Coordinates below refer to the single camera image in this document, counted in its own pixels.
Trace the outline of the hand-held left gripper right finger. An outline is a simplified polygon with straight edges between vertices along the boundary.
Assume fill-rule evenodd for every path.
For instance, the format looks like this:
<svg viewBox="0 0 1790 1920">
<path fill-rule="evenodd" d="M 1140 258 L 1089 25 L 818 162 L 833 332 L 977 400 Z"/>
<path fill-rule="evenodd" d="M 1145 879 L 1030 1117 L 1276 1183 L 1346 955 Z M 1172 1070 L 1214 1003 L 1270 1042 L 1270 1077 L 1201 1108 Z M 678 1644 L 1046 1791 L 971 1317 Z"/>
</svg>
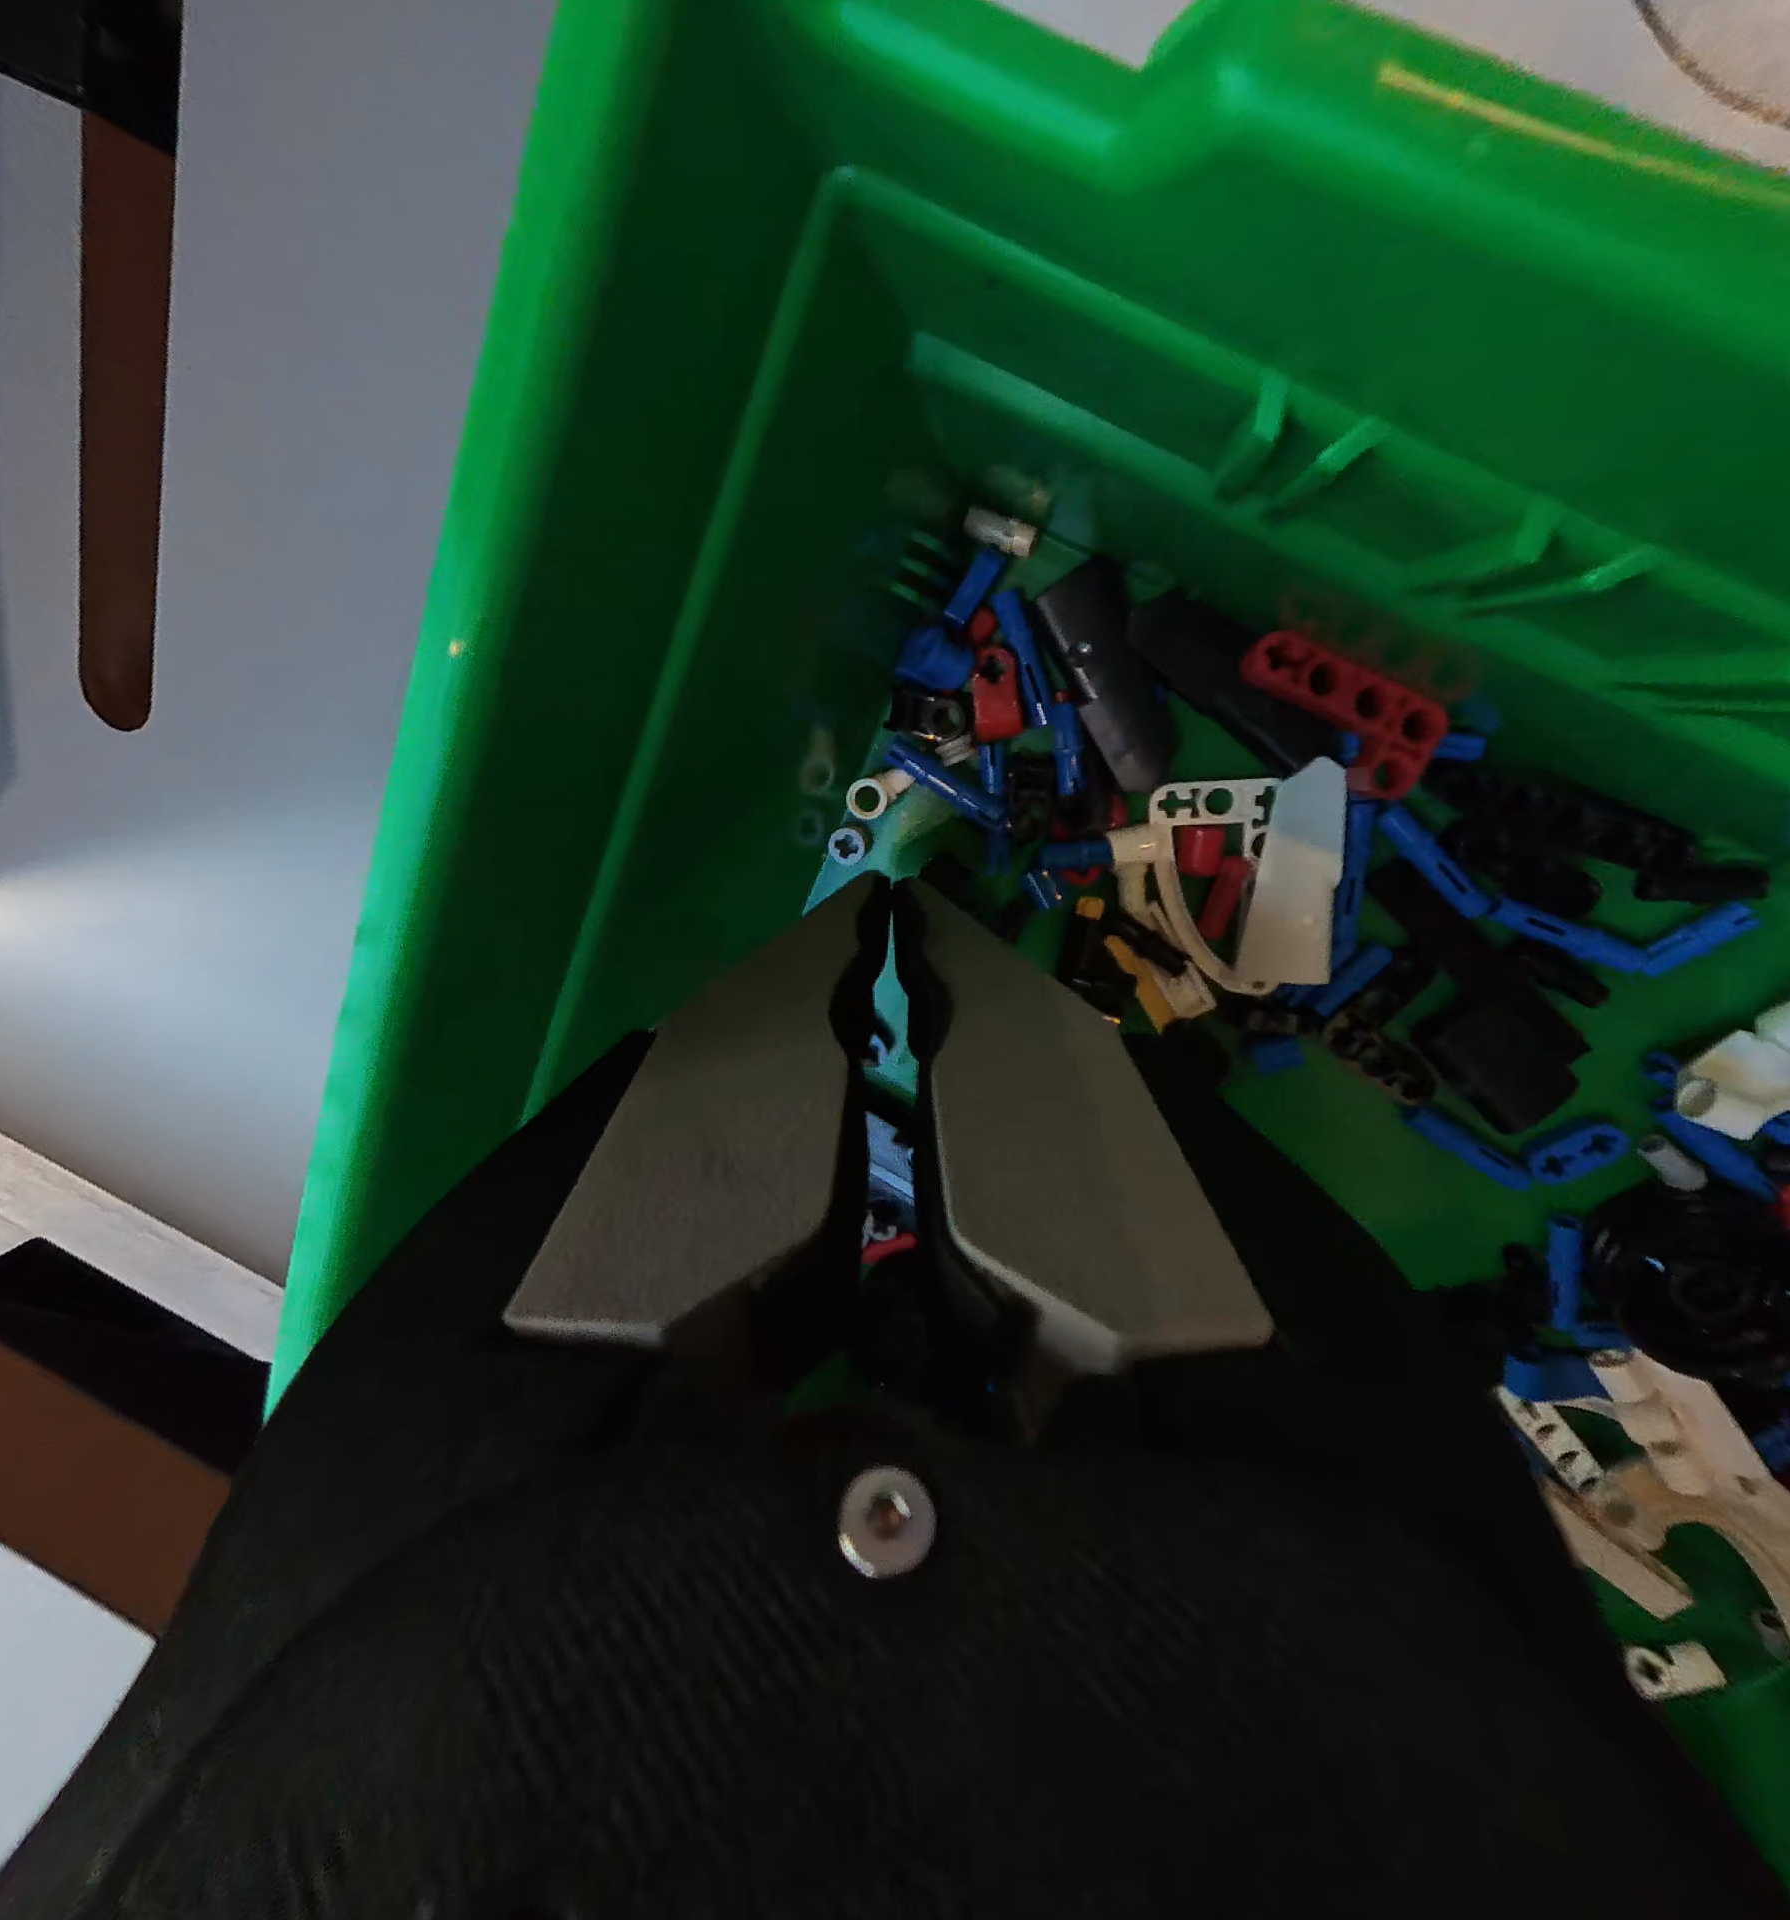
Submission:
<svg viewBox="0 0 1790 1920">
<path fill-rule="evenodd" d="M 1119 1029 L 921 881 L 890 935 L 960 1265 L 1075 1373 L 1264 1350 L 1267 1301 Z"/>
</svg>

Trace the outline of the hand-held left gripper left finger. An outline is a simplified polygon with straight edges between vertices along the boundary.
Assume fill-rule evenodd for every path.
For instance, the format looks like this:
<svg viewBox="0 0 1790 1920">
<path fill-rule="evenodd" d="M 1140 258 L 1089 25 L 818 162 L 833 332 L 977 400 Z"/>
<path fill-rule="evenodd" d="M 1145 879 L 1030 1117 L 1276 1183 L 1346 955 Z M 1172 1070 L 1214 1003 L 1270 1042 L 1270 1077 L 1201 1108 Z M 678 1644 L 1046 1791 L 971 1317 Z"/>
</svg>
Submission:
<svg viewBox="0 0 1790 1920">
<path fill-rule="evenodd" d="M 857 877 L 667 1015 L 502 1321 L 653 1350 L 733 1291 L 845 1259 L 893 887 Z"/>
</svg>

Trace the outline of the pile of brick pieces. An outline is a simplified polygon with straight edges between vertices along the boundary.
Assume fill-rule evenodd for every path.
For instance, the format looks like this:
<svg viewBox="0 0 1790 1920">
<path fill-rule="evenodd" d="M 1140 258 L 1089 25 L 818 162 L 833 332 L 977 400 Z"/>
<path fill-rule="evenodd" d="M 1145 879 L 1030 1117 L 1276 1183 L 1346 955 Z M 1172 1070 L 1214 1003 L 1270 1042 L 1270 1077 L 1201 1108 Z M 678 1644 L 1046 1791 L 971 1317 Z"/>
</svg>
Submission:
<svg viewBox="0 0 1790 1920">
<path fill-rule="evenodd" d="M 1662 1557 L 1739 1557 L 1790 1663 L 1790 998 L 1639 1064 L 1644 1126 L 1579 1112 L 1623 980 L 1660 986 L 1760 924 L 1769 874 L 1652 813 L 1491 762 L 1443 697 L 1302 630 L 1256 636 L 1107 557 L 1036 587 L 1036 524 L 916 525 L 888 591 L 912 630 L 881 766 L 833 870 L 907 829 L 984 839 L 929 882 L 1056 980 L 1172 1043 L 1218 1021 L 1244 1074 L 1329 1058 L 1447 1195 L 1540 1203 L 1492 1275 L 1441 1297 L 1570 1554 L 1634 1612 L 1688 1614 Z"/>
</svg>

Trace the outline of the green plastic bin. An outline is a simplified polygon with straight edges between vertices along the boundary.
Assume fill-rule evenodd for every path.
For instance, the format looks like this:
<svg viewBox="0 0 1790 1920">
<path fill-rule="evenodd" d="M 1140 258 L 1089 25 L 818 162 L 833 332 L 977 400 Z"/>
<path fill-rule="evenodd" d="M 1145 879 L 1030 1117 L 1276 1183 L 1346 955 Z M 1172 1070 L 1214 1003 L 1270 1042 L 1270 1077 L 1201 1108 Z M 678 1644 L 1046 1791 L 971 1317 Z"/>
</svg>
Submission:
<svg viewBox="0 0 1790 1920">
<path fill-rule="evenodd" d="M 1790 180 L 1346 4 L 566 4 L 263 1459 L 334 1594 L 178 1790 L 300 1915 L 1790 1915 L 1790 1663 L 1570 1554 L 1441 1297 L 1540 1203 L 1113 1022 L 1272 1316 L 1075 1373 L 948 1252 L 893 935 L 845 1259 L 502 1313 L 659 1022 L 857 877 L 916 525 L 1039 528 L 1769 874 L 1579 1112 L 1790 998 Z"/>
</svg>

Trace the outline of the wood-edged table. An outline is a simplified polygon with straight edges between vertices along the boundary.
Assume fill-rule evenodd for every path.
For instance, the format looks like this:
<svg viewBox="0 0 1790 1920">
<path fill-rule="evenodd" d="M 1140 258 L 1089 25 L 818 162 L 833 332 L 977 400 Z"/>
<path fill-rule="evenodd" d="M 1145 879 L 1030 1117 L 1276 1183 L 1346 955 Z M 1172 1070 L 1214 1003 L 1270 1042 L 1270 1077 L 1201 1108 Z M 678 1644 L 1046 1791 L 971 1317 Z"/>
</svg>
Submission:
<svg viewBox="0 0 1790 1920">
<path fill-rule="evenodd" d="M 0 1546 L 159 1638 L 261 1422 L 282 1299 L 0 1131 Z"/>
</svg>

